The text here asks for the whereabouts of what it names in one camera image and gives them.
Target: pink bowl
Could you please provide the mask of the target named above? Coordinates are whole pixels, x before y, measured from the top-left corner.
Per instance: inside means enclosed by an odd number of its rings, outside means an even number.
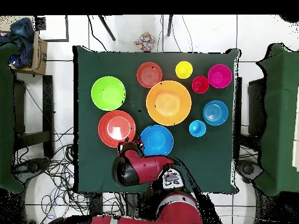
[[[208,79],[204,76],[195,77],[192,82],[192,89],[195,93],[204,93],[208,90]]]
[[[208,71],[208,81],[214,88],[223,89],[227,87],[231,79],[231,70],[224,64],[216,64]]]

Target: small blue bowl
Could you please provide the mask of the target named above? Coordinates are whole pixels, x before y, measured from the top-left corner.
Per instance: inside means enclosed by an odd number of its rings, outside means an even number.
[[[227,106],[219,100],[212,100],[204,106],[203,118],[210,125],[221,125],[227,120],[227,117]]]
[[[140,139],[145,155],[168,155],[173,147],[171,132],[164,126],[151,125],[143,130]]]
[[[200,120],[194,120],[189,125],[190,134],[196,138],[203,136],[206,133],[206,130],[207,130],[207,127],[206,127],[205,123]]]

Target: bowl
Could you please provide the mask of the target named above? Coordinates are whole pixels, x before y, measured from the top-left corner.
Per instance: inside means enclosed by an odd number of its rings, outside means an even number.
[[[145,155],[168,155],[173,147],[173,136],[164,126],[151,125],[143,130],[140,139]]]
[[[113,111],[124,103],[126,89],[119,79],[113,76],[104,76],[93,84],[91,98],[101,110]]]
[[[200,120],[194,120],[190,125],[189,125],[189,132],[191,135],[194,137],[202,137],[206,133],[207,127],[204,122]]]
[[[224,64],[216,64],[208,71],[208,81],[214,88],[222,89],[227,87],[231,79],[231,70]]]
[[[187,61],[178,63],[175,67],[175,74],[180,79],[188,78],[193,72],[192,64]]]
[[[195,77],[192,82],[192,90],[195,93],[205,93],[208,90],[209,82],[204,76]]]
[[[98,134],[100,139],[109,147],[116,148],[119,142],[132,141],[135,137],[136,126],[133,118],[125,111],[110,111],[99,121]]]
[[[191,97],[179,82],[164,80],[149,90],[146,107],[149,116],[158,124],[176,125],[190,113]]]
[[[204,106],[203,117],[210,125],[221,125],[228,117],[227,106],[219,100],[212,100]]]
[[[137,80],[145,88],[151,88],[162,80],[162,70],[154,62],[145,62],[137,70]]]

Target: red plate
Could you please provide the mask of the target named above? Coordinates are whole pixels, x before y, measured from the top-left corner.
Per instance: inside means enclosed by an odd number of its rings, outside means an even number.
[[[151,88],[162,80],[162,71],[154,62],[145,62],[137,70],[137,80],[145,88]]]
[[[136,126],[133,118],[124,111],[110,111],[99,122],[100,139],[109,147],[116,148],[119,142],[128,137],[129,142],[135,137]]]

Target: tiled floor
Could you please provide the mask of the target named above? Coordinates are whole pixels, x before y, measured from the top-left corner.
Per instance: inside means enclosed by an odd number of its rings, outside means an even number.
[[[181,51],[192,50],[202,53],[224,53],[229,48],[238,48],[242,51],[239,59],[238,75],[243,77],[242,87],[242,133],[248,133],[248,95],[247,85],[250,81],[263,77],[262,70],[255,64],[261,60],[271,43],[284,43],[292,50],[299,49],[298,25],[289,24],[276,15],[184,15],[184,21],[189,29],[192,41],[183,22],[182,15],[173,17],[173,28],[176,41]],[[167,25],[169,15],[164,15],[164,40],[162,34],[159,39],[159,48],[155,46],[153,52],[179,51],[173,37],[168,37]],[[162,31],[161,15],[123,15],[106,16],[107,24],[113,32],[116,41],[112,41],[97,16],[91,16],[93,34],[102,41],[109,51],[141,52],[134,44],[141,33],[149,31],[158,40]],[[63,18],[52,18],[51,26],[63,25]],[[94,51],[104,51],[102,45],[92,37],[91,27],[86,16],[68,16],[68,42],[48,42],[47,74],[53,76],[54,84],[54,126],[55,138],[74,126],[73,107],[73,54],[72,46],[81,45]],[[63,35],[47,33],[51,39],[64,39]],[[18,78],[26,82],[37,104],[42,108],[42,80],[41,76],[18,74]],[[26,92],[26,131],[42,130],[42,114]],[[73,143],[73,129],[61,138],[63,145]],[[43,157],[42,145],[30,147],[27,159]],[[62,152],[56,159],[62,159]],[[224,224],[253,224],[255,216],[255,193],[251,185],[243,183],[241,177],[235,175],[235,185],[239,192],[235,195],[210,194],[217,213]],[[55,185],[46,175],[34,178],[27,189],[26,212],[28,219],[35,219],[38,223],[44,218],[41,209],[42,198],[53,193]],[[65,213],[66,205],[56,205],[52,214],[65,216],[80,214],[70,209]]]

